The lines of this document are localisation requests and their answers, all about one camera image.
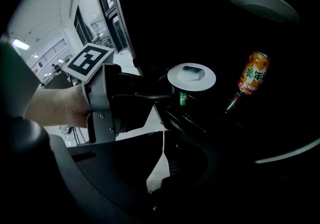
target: black surface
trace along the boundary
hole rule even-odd
[[[55,75],[46,85],[45,89],[67,89],[72,87],[72,83],[67,80],[68,75],[65,72],[61,72]]]
[[[163,133],[155,132],[109,143],[68,148],[74,155],[94,152],[96,157],[77,161],[87,180],[108,200],[145,219],[148,205],[146,179],[162,154]]]
[[[35,223],[45,222],[49,216],[52,221],[86,221],[62,178],[47,132],[22,118],[12,118],[4,124],[3,217]]]
[[[142,76],[119,73],[109,84],[108,96],[116,134],[141,128],[150,114],[155,102],[169,99],[173,86],[168,81],[158,81]]]
[[[95,134],[95,127],[94,127],[94,116],[93,116],[93,114],[92,113],[90,113],[88,116],[87,116],[87,118],[86,118],[86,124],[87,124],[87,129],[88,129],[88,136],[89,136],[89,142],[90,143],[95,143],[96,142],[96,134]]]
[[[57,161],[56,163],[63,181],[82,212],[79,216],[77,215],[77,212],[74,211],[65,213],[63,207],[59,205],[60,211],[63,212],[64,215],[70,216],[72,219],[74,217],[79,217],[80,222],[140,223],[138,219],[113,204],[95,187],[94,184],[90,183],[90,179],[84,176],[70,156],[61,137],[51,135],[50,146]],[[85,149],[86,147],[87,146],[75,147],[73,149],[78,149],[80,151],[80,149]],[[66,204],[66,201],[63,201],[63,197],[61,198],[60,203]]]
[[[155,219],[205,222],[212,216],[233,221],[315,216],[319,145],[280,164],[255,164],[250,148],[234,143],[232,133],[219,134],[224,137],[219,141],[165,132],[164,153],[169,165],[172,157],[180,163],[180,170],[162,181]]]
[[[179,101],[158,104],[162,120],[168,123],[192,115],[200,128],[211,128],[212,134],[219,126],[217,118],[230,124],[227,129],[234,129],[235,124],[236,139],[250,145],[257,158],[295,150],[318,139],[320,86],[315,77],[320,58],[315,53],[314,33],[318,14],[309,7],[314,0],[285,1],[298,12],[298,25],[258,17],[230,0],[119,0],[144,76],[159,78],[167,68],[187,62],[203,64],[216,74],[211,89],[187,92],[195,102],[186,113],[172,111],[167,121],[162,113],[167,107],[178,109]],[[272,59],[270,72],[257,94],[245,97],[226,116],[228,100],[237,91],[236,83],[255,50]]]
[[[74,154],[72,155],[72,159],[75,162],[79,162],[79,161],[84,161],[93,157],[96,157],[97,154],[95,152],[89,151],[89,152],[85,152],[85,153],[81,153],[81,154]]]

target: cable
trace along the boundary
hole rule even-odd
[[[76,135],[76,137],[77,137],[77,139],[78,139],[79,144],[81,144],[81,143],[80,143],[80,140],[79,140],[79,137],[78,137],[78,133],[76,132],[76,131],[77,131],[76,128],[73,127],[73,129],[74,129],[74,131],[75,131],[75,133],[76,133],[75,135]]]
[[[78,129],[79,129],[79,131],[80,131],[80,134],[81,134],[81,137],[82,137],[84,143],[86,143],[86,140],[84,139],[84,136],[82,135],[82,132],[81,132],[80,128],[78,128]]]
[[[75,134],[75,132],[74,132],[74,131],[75,131],[74,127],[72,127],[72,131],[73,131],[73,133],[74,133],[73,135],[74,135],[74,137],[75,137],[75,142],[76,142],[77,144],[80,144],[80,143],[78,143],[78,141],[77,141],[77,139],[76,139],[76,136],[75,136],[76,134]]]

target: ceiling light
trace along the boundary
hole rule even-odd
[[[15,45],[16,47],[23,49],[23,50],[27,50],[29,48],[29,45],[27,45],[26,43],[23,43],[21,41],[19,41],[18,39],[15,39],[12,42],[13,45]]]

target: ceiling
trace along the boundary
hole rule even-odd
[[[22,0],[7,27],[12,39],[30,48],[19,51],[26,60],[52,38],[61,36],[73,0]]]

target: beverage can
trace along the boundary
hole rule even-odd
[[[185,106],[187,104],[187,94],[179,92],[179,101],[181,106]]]
[[[270,61],[271,59],[267,55],[254,51],[249,56],[238,81],[239,89],[247,95],[253,95],[264,81],[270,68]]]

